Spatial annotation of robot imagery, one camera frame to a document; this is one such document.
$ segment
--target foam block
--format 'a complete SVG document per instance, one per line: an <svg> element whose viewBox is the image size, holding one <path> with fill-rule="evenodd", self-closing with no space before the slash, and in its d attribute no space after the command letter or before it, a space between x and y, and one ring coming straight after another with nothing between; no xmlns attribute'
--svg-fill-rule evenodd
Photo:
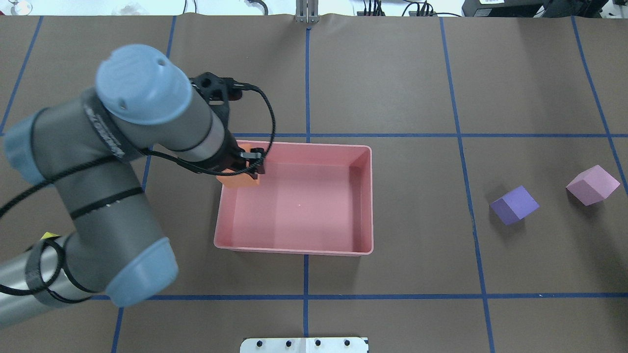
<svg viewBox="0 0 628 353"><path fill-rule="evenodd" d="M522 220L539 208L539 204L530 193L520 186L493 202L490 207L497 213L505 225Z"/></svg>
<svg viewBox="0 0 628 353"><path fill-rule="evenodd" d="M251 144L250 143L243 143L243 144L239 144L238 146L240 146L240 148L244 149L247 152L251 152ZM225 173L229 173L233 170L225 170ZM259 185L259 179L260 176L257 176L257 179L253 179L251 178L250 175L244 173L244 174L238 174L238 175L232 175L232 176L217 176L216 179L218 179L219 182L221 182L223 185L225 185L225 187L227 188L242 188L242 187L256 187Z"/></svg>
<svg viewBox="0 0 628 353"><path fill-rule="evenodd" d="M567 185L569 190L585 206L605 200L619 186L619 182L601 166L596 165L582 173Z"/></svg>

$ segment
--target metal post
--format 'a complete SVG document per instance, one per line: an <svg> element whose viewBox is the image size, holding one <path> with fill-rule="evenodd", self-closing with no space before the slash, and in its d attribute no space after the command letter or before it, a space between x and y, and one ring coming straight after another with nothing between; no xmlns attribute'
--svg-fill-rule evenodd
<svg viewBox="0 0 628 353"><path fill-rule="evenodd" d="M317 23L318 0L296 0L295 19L299 23Z"/></svg>

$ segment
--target electrical cable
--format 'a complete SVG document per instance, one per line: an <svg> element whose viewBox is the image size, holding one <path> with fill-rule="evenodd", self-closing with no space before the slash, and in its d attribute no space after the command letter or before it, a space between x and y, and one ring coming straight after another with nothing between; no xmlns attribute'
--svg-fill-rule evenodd
<svg viewBox="0 0 628 353"><path fill-rule="evenodd" d="M419 12L419 8L420 8L421 4L416 3L416 2L414 2L414 1L413 1L413 2L406 1L406 2L407 2L407 3L409 3L409 4L406 6L406 8L405 8L405 9L403 9L403 13L401 14L401 17L403 17L403 15L405 15L405 14L406 14L406 11L408 10L408 8L409 8L410 6L412 6L412 5L414 5L414 4L416 4L416 12L417 12L417 13Z"/></svg>
<svg viewBox="0 0 628 353"><path fill-rule="evenodd" d="M403 17L406 14L406 11L408 10L408 8L414 4L416 4L415 16L417 17L431 16L430 14L434 12L434 6L432 6L427 1L407 1L407 0L404 0L404 1L407 2L408 5L406 6L405 9L403 9L403 13L401 13L401 17Z"/></svg>
<svg viewBox="0 0 628 353"><path fill-rule="evenodd" d="M268 107L268 112L271 115L271 121L272 121L272 124L273 124L272 130L271 130L271 137L270 137L269 142L268 142L268 148L266 148L266 151L262 153L262 156L261 156L260 159L258 159L257 161L251 163L245 169L224 173L224 172L221 172L221 171L213 171L213 170L201 168L201 167L199 167L197 165L194 165L193 163L190 163L188 161L182 160L181 158L177 158L177 157L174 157L174 156L171 156L171 155L168 155L166 153L159 152L159 151L152 151L150 149L143 149L141 152L144 153L145 155L160 157L160 158L163 158L165 160L169 160L171 162L174 162L174 163L176 163L176 164L186 168L187 170L194 171L195 173L203 173L203 174L208 174L208 175L217 175L219 177L231 177L231 176L234 176L234 175L240 175L240 174L244 174L244 173L254 172L257 167L259 167L260 165L262 165L262 163L264 163L264 159L266 159L266 155L268 155L268 153L271 150L271 147L273 146L273 142L274 142L274 139L275 139L275 132L276 132L276 121L275 121L274 111L273 111L273 107L271 106L270 101L268 100L268 97L266 97L266 94L264 93L264 91L262 91L258 86L236 82L234 84L234 87L236 87L238 89L241 89L241 90L251 90L251 91L257 92L259 95L261 95L262 99L264 99L264 102L266 103L266 107Z"/></svg>
<svg viewBox="0 0 628 353"><path fill-rule="evenodd" d="M436 15L436 14L450 14L450 15L452 15L452 16L462 17L461 15L459 15L459 14L455 14L455 13L431 13L431 14L429 14L428 16L434 16L434 15Z"/></svg>
<svg viewBox="0 0 628 353"><path fill-rule="evenodd" d="M268 6L263 0L248 0L251 4L260 4L264 8L264 16L268 16Z"/></svg>
<svg viewBox="0 0 628 353"><path fill-rule="evenodd" d="M47 187L48 185L55 183L67 176L70 176L74 173L78 173L80 171L84 171L87 170L89 168L93 168L95 166L99 166L99 165L103 165L105 163L109 163L109 162L114 162L117 161L116 156L111 155L111 156L105 156L105 157L101 157L98 158L97 160L93 160L90 162L86 162L77 166L73 166L69 169L66 169L64 171L62 171L59 174L53 175L50 178L47 178L46 180L44 180L41 183L38 183L32 187L30 187L29 189L23 191L21 194L19 194L18 196L15 196L14 198L12 198L9 202L7 202L6 204L4 204L1 208L0 208L0 219L2 219L2 217L6 214L6 212L9 212L9 210L11 210L13 207L15 207L18 203L22 202L24 199L26 199L27 197L29 197L30 195L36 193L37 191Z"/></svg>

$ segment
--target pink plastic bin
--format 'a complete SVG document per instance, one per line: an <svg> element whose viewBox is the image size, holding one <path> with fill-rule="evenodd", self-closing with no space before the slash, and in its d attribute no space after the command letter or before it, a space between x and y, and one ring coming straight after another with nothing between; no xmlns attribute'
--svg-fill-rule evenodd
<svg viewBox="0 0 628 353"><path fill-rule="evenodd" d="M371 155L368 146L274 143L260 186L222 187L214 244L265 253L370 254Z"/></svg>

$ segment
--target yellow label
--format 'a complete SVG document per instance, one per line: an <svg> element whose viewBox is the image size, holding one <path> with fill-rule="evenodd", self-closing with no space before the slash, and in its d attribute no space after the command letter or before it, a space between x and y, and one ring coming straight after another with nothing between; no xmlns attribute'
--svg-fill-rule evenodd
<svg viewBox="0 0 628 353"><path fill-rule="evenodd" d="M51 233L51 232L46 232L46 234L43 235L43 237L41 237L42 239L48 239L48 238L54 238L54 237L58 237L58 235Z"/></svg>

